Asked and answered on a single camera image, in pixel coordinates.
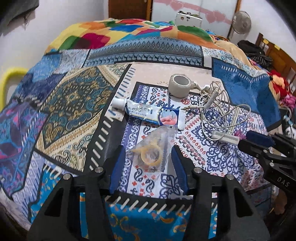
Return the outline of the right hand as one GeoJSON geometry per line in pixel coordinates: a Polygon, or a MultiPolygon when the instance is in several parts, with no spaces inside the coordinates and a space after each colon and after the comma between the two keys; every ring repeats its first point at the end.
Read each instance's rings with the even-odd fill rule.
{"type": "Polygon", "coordinates": [[[287,204],[287,196],[283,190],[279,190],[278,195],[274,201],[273,210],[276,215],[283,214],[285,212],[285,206],[287,204]]]}

